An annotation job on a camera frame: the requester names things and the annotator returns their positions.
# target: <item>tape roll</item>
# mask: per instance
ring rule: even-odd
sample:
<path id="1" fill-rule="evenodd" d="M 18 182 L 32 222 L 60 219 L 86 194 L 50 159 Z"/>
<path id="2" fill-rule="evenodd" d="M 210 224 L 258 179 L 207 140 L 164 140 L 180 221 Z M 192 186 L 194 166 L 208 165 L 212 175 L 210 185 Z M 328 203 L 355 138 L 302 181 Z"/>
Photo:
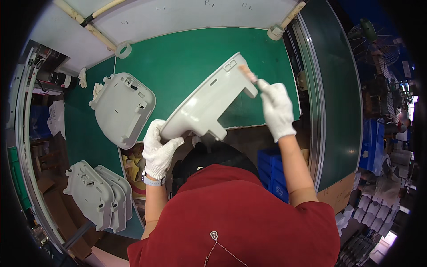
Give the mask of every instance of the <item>tape roll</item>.
<path id="1" fill-rule="evenodd" d="M 124 58 L 126 58 L 127 56 L 129 56 L 129 54 L 131 53 L 131 51 L 132 51 L 132 47 L 131 47 L 131 45 L 130 45 L 130 44 L 128 44 L 128 43 L 126 43 L 126 42 L 123 42 L 123 43 L 120 43 L 120 44 L 117 46 L 115 54 L 116 54 L 116 56 L 117 56 L 118 58 L 120 58 L 120 59 L 124 59 Z"/>

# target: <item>white work glove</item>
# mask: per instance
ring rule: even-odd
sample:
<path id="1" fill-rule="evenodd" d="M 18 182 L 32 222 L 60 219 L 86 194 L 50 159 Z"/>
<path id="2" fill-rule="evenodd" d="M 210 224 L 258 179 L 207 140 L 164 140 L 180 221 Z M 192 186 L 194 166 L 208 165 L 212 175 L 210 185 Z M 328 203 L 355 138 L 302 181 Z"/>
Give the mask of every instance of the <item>white work glove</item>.
<path id="1" fill-rule="evenodd" d="M 156 180 L 162 180 L 172 163 L 175 150 L 184 143 L 184 138 L 169 140 L 165 145 L 160 143 L 160 128 L 164 120 L 153 120 L 144 137 L 142 157 L 146 160 L 145 172 Z"/>
<path id="2" fill-rule="evenodd" d="M 87 83 L 86 83 L 86 68 L 82 68 L 82 70 L 79 73 L 79 85 L 82 86 L 82 88 L 86 88 Z"/>
<path id="3" fill-rule="evenodd" d="M 280 137 L 295 135 L 296 130 L 292 127 L 294 121 L 292 102 L 283 83 L 270 85 L 265 80 L 259 79 L 257 85 L 262 91 L 264 119 L 274 142 L 277 143 Z"/>

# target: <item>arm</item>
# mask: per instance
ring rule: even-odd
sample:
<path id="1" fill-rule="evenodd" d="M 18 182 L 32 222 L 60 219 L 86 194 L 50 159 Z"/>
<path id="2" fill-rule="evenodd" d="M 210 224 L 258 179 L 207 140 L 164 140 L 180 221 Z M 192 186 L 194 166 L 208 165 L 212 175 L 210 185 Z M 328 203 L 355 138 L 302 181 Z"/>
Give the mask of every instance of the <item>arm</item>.
<path id="1" fill-rule="evenodd" d="M 274 142 L 279 143 L 290 204 L 296 207 L 307 201 L 318 201 L 310 172 L 295 138 L 292 102 L 285 86 L 281 83 L 270 85 L 263 79 L 258 80 L 257 85 L 262 91 L 264 119 Z"/>
<path id="2" fill-rule="evenodd" d="M 146 160 L 145 172 L 150 180 L 161 180 L 166 176 L 166 171 L 172 163 L 175 150 L 184 143 L 182 137 L 169 140 L 166 144 L 160 143 L 160 128 L 164 120 L 151 122 L 144 137 L 144 150 L 142 157 Z M 167 203 L 166 187 L 146 185 L 145 200 L 145 231 L 141 240 L 149 237 L 154 230 Z"/>

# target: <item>brush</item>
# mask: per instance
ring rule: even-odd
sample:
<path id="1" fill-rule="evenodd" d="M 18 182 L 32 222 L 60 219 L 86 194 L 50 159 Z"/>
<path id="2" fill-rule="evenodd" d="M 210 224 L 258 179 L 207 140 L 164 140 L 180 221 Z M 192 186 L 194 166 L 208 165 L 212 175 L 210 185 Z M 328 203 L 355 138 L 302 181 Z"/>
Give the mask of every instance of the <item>brush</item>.
<path id="1" fill-rule="evenodd" d="M 239 65 L 240 71 L 251 81 L 251 83 L 256 84 L 258 77 L 251 72 L 251 70 L 246 65 Z"/>

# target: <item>red t-shirt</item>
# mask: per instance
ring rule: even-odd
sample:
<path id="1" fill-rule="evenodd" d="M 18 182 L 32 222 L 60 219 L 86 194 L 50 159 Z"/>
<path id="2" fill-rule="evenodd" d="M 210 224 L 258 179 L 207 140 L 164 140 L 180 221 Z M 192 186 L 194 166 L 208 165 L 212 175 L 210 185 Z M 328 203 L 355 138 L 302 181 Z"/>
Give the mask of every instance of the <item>red t-shirt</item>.
<path id="1" fill-rule="evenodd" d="M 209 253 L 207 267 L 242 262 L 249 267 L 330 267 L 339 242 L 328 204 L 305 202 L 294 208 L 264 189 L 251 172 L 214 164 L 188 178 L 150 237 L 130 245 L 128 256 L 131 267 L 204 266 Z"/>

